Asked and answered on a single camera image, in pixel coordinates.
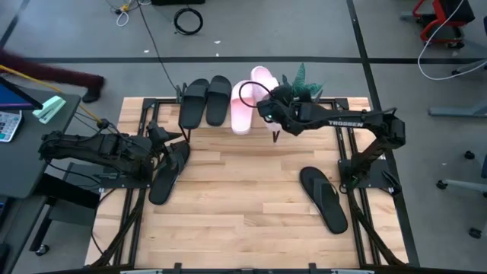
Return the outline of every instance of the wooden tabletop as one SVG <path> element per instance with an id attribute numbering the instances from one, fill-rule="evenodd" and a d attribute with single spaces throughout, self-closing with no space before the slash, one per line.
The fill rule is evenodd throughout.
<path id="1" fill-rule="evenodd" d="M 137 133 L 143 99 L 124 99 L 118 124 L 121 132 Z M 351 110 L 369 108 L 367 98 L 349 98 L 349 104 Z M 178 115 L 179 105 L 162 105 L 159 126 L 179 132 Z M 298 137 L 281 132 L 273 143 L 272 133 L 256 111 L 253 118 L 250 134 L 235 135 L 230 117 L 214 128 L 203 116 L 200 128 L 191 133 L 189 162 L 169 201 L 165 205 L 145 201 L 137 268 L 173 268 L 175 263 L 197 269 L 304 269 L 308 263 L 318 268 L 358 267 L 347 197 L 340 194 L 349 229 L 335 235 L 298 182 L 300 169 L 312 166 L 339 186 L 335 129 L 309 130 Z M 374 140 L 367 130 L 355 130 L 355 137 L 360 151 Z M 345 143 L 349 156 L 347 139 Z M 377 233 L 406 262 L 392 197 L 380 190 L 367 192 Z M 125 194 L 116 190 L 98 209 L 93 232 L 103 250 L 119 229 Z M 364 231 L 362 235 L 371 263 L 368 239 Z M 129 232 L 123 262 L 131 236 Z M 86 264 L 99 256 L 91 241 Z"/>

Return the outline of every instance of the slide sandal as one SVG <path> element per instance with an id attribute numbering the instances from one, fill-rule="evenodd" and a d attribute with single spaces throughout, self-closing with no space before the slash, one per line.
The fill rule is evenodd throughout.
<path id="1" fill-rule="evenodd" d="M 155 181 L 151 186 L 151 192 L 149 193 L 149 201 L 158 206 L 168 201 L 177 178 L 183 172 L 189 159 L 190 148 L 187 142 L 181 141 L 171 144 L 170 148 L 172 149 L 171 154 L 173 155 L 171 160 L 177 161 L 177 166 L 174 167 L 173 165 L 166 164 L 161 167 L 158 170 Z"/>
<path id="2" fill-rule="evenodd" d="M 208 86 L 209 83 L 206 79 L 198 79 L 191 83 L 184 92 L 179 121 L 184 129 L 198 128 L 206 105 Z"/>
<path id="3" fill-rule="evenodd" d="M 250 79 L 252 81 L 259 82 L 263 84 L 269 91 L 272 91 L 274 88 L 279 86 L 277 79 L 272 76 L 272 73 L 263 66 L 257 66 L 252 69 L 250 73 Z M 269 92 L 267 92 L 264 88 L 254 84 L 253 85 L 253 98 L 256 102 L 260 102 L 261 100 L 269 98 Z M 282 129 L 281 125 L 278 123 L 266 123 L 266 127 L 268 130 L 277 132 Z"/>
<path id="4" fill-rule="evenodd" d="M 230 81 L 223 76 L 215 76 L 208 88 L 206 100 L 206 122 L 210 126 L 221 126 L 223 124 L 227 117 L 230 96 Z"/>
<path id="5" fill-rule="evenodd" d="M 231 130 L 238 135 L 244 135 L 250 132 L 252 126 L 253 108 L 246 106 L 239 97 L 239 90 L 242 84 L 249 80 L 240 81 L 231 91 L 230 113 L 231 113 Z M 250 106 L 255 106 L 253 100 L 252 84 L 246 84 L 242 88 L 242 99 Z"/>
<path id="6" fill-rule="evenodd" d="M 299 180 L 333 234 L 347 230 L 349 223 L 340 206 L 339 194 L 325 174 L 315 167 L 305 167 L 299 172 Z"/>

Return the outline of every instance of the black flip flop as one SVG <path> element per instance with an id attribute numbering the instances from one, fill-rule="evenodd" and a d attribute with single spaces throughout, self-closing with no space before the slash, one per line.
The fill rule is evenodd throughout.
<path id="1" fill-rule="evenodd" d="M 221 126 L 227 117 L 230 103 L 231 83 L 223 76 L 213 77 L 208 88 L 206 103 L 206 122 L 210 126 Z"/>
<path id="2" fill-rule="evenodd" d="M 189 144 L 185 141 L 171 144 L 170 148 L 173 155 L 171 160 L 174 163 L 177 162 L 177 164 L 166 164 L 158 170 L 149 193 L 149 201 L 158 206 L 168 201 L 177 178 L 188 162 L 189 152 L 191 151 Z"/>
<path id="3" fill-rule="evenodd" d="M 179 121 L 184 129 L 198 128 L 206 105 L 208 86 L 209 83 L 206 79 L 198 79 L 184 91 Z"/>
<path id="4" fill-rule="evenodd" d="M 349 223 L 340 206 L 339 194 L 325 174 L 315 167 L 305 167 L 299 173 L 299 180 L 304 191 L 320 210 L 328 229 L 333 234 L 345 232 Z"/>

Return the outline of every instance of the yellow cable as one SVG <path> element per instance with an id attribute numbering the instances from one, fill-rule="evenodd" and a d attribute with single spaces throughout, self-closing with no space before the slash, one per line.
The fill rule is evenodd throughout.
<path id="1" fill-rule="evenodd" d="M 5 70 L 6 72 L 10 72 L 11 74 L 14 74 L 16 76 L 20 76 L 22 78 L 25 78 L 27 80 L 30 80 L 30 81 L 33 81 L 33 82 L 36 82 L 37 84 L 40 84 L 40 85 L 43 85 L 44 87 L 47 87 L 47 88 L 50 88 L 50 89 L 53 89 L 54 91 L 57 91 L 59 92 L 60 94 L 65 94 L 64 92 L 62 92 L 60 89 L 56 88 L 55 86 L 51 85 L 51 84 L 47 84 L 46 82 L 44 81 L 41 81 L 41 80 L 37 80 L 35 78 L 32 78 L 30 77 L 29 75 L 25 75 L 24 73 L 21 73 L 21 72 L 18 72 L 18 71 L 15 71 L 14 69 L 11 69 L 11 68 L 7 68 L 3 65 L 0 65 L 0 69 L 3 69 Z M 79 107 L 89 116 L 91 116 L 93 119 L 95 119 L 97 122 L 101 123 L 101 119 L 98 118 L 98 116 L 94 115 L 92 112 L 90 112 L 89 110 L 87 110 L 85 107 L 83 107 L 83 105 L 79 105 Z"/>

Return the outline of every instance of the dark red pants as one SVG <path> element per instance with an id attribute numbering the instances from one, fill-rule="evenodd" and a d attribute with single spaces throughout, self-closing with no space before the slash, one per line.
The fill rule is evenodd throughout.
<path id="1" fill-rule="evenodd" d="M 91 75 L 83 72 L 72 72 L 62 68 L 54 68 L 48 65 L 40 65 L 29 62 L 20 56 L 7 53 L 0 49 L 0 65 L 14 69 L 32 78 L 42 81 L 54 81 L 60 84 L 72 84 L 75 86 L 96 88 L 103 79 L 99 75 Z"/>

